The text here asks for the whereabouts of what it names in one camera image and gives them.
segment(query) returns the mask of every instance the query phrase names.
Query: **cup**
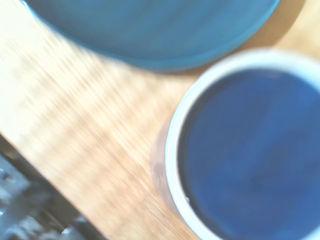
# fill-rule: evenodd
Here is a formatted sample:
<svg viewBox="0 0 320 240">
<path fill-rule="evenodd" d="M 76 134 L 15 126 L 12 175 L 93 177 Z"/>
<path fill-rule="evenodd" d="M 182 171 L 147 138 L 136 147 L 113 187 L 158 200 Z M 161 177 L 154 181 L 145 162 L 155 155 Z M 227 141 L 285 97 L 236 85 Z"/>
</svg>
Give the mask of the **cup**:
<svg viewBox="0 0 320 240">
<path fill-rule="evenodd" d="M 154 144 L 166 205 L 204 240 L 320 239 L 319 92 L 320 64 L 298 53 L 213 65 Z"/>
</svg>

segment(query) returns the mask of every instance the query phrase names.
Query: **blue bowl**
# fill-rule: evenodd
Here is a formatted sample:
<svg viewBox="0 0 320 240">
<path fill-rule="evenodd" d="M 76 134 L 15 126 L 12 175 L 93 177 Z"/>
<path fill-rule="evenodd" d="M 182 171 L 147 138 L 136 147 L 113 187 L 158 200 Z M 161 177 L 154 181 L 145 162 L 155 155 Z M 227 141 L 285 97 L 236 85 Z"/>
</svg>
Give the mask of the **blue bowl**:
<svg viewBox="0 0 320 240">
<path fill-rule="evenodd" d="M 23 0 L 57 32 L 159 72 L 194 68 L 251 37 L 280 0 Z"/>
</svg>

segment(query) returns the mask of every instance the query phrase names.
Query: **wooden table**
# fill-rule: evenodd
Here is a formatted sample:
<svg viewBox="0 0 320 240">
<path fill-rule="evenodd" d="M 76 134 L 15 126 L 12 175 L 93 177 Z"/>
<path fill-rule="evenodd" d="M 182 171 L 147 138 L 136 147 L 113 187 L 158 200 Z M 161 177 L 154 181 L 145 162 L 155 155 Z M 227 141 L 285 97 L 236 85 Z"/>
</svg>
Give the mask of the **wooden table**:
<svg viewBox="0 0 320 240">
<path fill-rule="evenodd" d="M 281 47 L 320 59 L 319 13 L 319 0 L 282 0 L 239 49 Z M 196 238 L 158 197 L 148 158 L 207 67 L 137 69 L 55 34 L 18 0 L 0 1 L 0 132 L 110 239 Z"/>
</svg>

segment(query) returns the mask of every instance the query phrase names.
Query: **teal plate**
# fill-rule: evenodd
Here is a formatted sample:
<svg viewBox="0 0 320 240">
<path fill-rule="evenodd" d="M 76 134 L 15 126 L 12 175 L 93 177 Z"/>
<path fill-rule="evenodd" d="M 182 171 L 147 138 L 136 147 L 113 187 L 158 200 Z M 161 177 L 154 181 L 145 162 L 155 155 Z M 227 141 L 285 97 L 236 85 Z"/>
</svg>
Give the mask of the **teal plate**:
<svg viewBox="0 0 320 240">
<path fill-rule="evenodd" d="M 158 72 L 186 70 L 244 43 L 280 0 L 23 0 L 57 32 Z"/>
</svg>

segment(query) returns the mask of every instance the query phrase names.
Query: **white bowl rim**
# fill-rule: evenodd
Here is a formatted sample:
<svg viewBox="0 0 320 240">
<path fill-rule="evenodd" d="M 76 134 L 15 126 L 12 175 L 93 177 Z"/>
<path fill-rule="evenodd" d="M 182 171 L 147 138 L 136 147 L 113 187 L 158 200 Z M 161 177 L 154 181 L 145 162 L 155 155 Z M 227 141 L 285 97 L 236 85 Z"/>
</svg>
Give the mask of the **white bowl rim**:
<svg viewBox="0 0 320 240">
<path fill-rule="evenodd" d="M 288 72 L 320 92 L 320 62 L 305 55 L 274 48 L 257 48 L 225 58 L 210 67 L 183 96 L 168 130 L 165 144 L 165 173 L 173 201 L 186 224 L 203 240 L 221 240 L 195 214 L 186 197 L 178 170 L 178 142 L 183 123 L 200 95 L 223 77 L 248 69 L 273 69 Z M 320 227 L 302 240 L 319 240 Z"/>
</svg>

